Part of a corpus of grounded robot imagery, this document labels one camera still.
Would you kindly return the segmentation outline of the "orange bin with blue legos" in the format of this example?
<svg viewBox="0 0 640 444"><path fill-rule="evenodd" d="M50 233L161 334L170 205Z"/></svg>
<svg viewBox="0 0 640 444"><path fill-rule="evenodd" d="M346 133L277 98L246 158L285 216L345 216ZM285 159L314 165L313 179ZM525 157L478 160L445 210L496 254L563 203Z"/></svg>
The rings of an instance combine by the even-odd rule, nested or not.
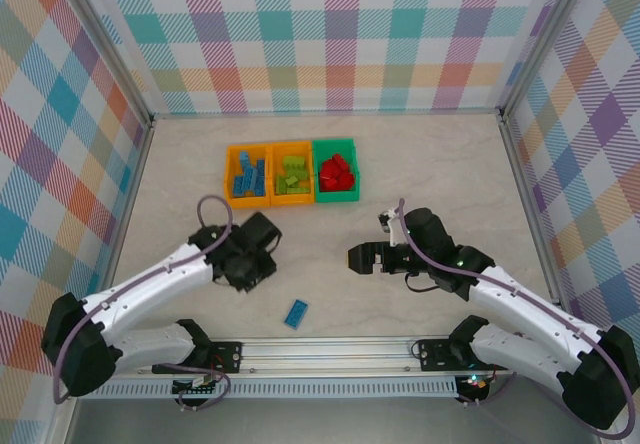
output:
<svg viewBox="0 0 640 444"><path fill-rule="evenodd" d="M243 175L243 163L239 161L239 153L246 151L250 157L250 165L256 168L258 159L265 160L265 197L232 197L233 179L236 175ZM273 146L269 143L249 143L230 145L227 147L225 158L223 189L225 197L233 209L266 208L271 205L273 194Z"/></svg>

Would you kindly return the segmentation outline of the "orange bin with green legos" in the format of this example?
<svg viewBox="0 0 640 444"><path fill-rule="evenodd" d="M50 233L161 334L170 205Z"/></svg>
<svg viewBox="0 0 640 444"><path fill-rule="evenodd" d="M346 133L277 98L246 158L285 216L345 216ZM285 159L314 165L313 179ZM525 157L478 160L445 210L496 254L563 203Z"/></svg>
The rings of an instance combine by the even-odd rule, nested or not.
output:
<svg viewBox="0 0 640 444"><path fill-rule="evenodd" d="M271 196L272 206L291 206L291 205L306 205L313 204L315 201L315 177L314 177L314 165L312 156L312 145L310 141L282 141L271 144L273 146L273 185ZM310 194L301 195L277 195L275 193L276 179L279 175L287 176L285 168L282 164L284 156L295 155L303 156L306 160L306 170L309 173L309 180L301 182L299 186L309 187L311 189Z"/></svg>

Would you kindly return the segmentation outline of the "green plastic bin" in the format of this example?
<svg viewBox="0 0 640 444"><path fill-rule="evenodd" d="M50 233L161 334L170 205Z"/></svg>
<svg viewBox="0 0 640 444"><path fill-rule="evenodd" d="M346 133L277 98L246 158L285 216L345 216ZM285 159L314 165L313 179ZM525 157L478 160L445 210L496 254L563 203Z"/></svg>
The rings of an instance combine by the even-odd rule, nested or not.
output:
<svg viewBox="0 0 640 444"><path fill-rule="evenodd" d="M316 139L312 141L315 192L316 201L329 202L356 202L360 199L360 172L357 160L356 145L352 138ZM350 191L323 192L319 173L324 162L332 161L334 154L340 154L350 165L355 176L355 185ZM335 178L342 174L339 166L335 165Z"/></svg>

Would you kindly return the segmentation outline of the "aluminium side rail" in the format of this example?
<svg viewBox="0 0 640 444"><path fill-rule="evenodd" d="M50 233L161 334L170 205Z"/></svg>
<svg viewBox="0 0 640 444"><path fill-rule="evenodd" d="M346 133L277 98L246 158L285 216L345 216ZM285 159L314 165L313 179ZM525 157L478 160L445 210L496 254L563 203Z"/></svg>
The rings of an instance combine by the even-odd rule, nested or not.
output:
<svg viewBox="0 0 640 444"><path fill-rule="evenodd" d="M138 195L142 176L151 149L156 119L151 117L142 135L141 147L135 166L129 179L125 200L122 205L120 218L116 221L116 227L112 234L111 244L108 247L107 260L99 267L98 279L90 284L88 293L99 292L111 287L115 281L115 274L121 258L124 242L131 221L135 201Z"/></svg>
<svg viewBox="0 0 640 444"><path fill-rule="evenodd" d="M545 239L544 229L533 191L526 179L524 165L521 162L507 120L499 115L497 117L497 123L549 294L554 301L562 306L564 298L559 286L555 264L552 259L551 250Z"/></svg>

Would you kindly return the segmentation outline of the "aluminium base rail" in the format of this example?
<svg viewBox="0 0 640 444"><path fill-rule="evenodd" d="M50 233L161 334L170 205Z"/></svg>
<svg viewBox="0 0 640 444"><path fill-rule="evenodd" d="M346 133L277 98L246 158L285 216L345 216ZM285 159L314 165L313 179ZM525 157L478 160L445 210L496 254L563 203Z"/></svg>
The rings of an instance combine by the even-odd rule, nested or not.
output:
<svg viewBox="0 0 640 444"><path fill-rule="evenodd" d="M239 364L223 367L233 378L343 378L432 375L507 376L494 365L477 364L463 369L431 352L445 348L444 336L430 336L423 349L422 336L325 337L325 338L232 338L240 345ZM426 362L428 369L421 364Z"/></svg>

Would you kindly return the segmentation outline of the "aluminium back rail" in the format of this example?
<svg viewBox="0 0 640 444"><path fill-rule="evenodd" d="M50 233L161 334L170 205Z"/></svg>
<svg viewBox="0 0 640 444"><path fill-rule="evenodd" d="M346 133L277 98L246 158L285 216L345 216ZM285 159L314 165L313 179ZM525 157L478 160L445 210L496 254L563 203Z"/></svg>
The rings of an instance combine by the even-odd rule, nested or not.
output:
<svg viewBox="0 0 640 444"><path fill-rule="evenodd" d="M467 107L436 108L413 110L311 110L311 111L271 111L271 112L233 112L233 113L156 113L154 121L159 120L205 120L205 119L245 119L245 118L294 118L294 117L346 117L346 116L466 116L466 115L500 115L500 108Z"/></svg>

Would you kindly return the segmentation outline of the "aluminium frame post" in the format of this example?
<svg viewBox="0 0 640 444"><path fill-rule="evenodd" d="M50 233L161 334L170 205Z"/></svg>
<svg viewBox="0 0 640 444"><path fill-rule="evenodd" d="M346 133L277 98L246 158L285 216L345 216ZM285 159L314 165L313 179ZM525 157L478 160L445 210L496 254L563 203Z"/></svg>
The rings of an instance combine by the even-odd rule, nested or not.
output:
<svg viewBox="0 0 640 444"><path fill-rule="evenodd" d="M106 59L106 63L118 83L122 86L123 94L132 105L137 115L147 127L153 124L153 116L146 105L137 84L135 83L124 60L121 58L115 43L111 39L100 14L95 10L91 0L76 0L80 14L89 28L89 34L96 41L98 51Z"/></svg>
<svg viewBox="0 0 640 444"><path fill-rule="evenodd" d="M542 66L546 55L555 44L577 1L557 0L555 6L551 9L531 54L524 62L519 76L507 95L505 104L500 108L500 115L504 122L507 122L514 115L515 110L524 99L535 75Z"/></svg>

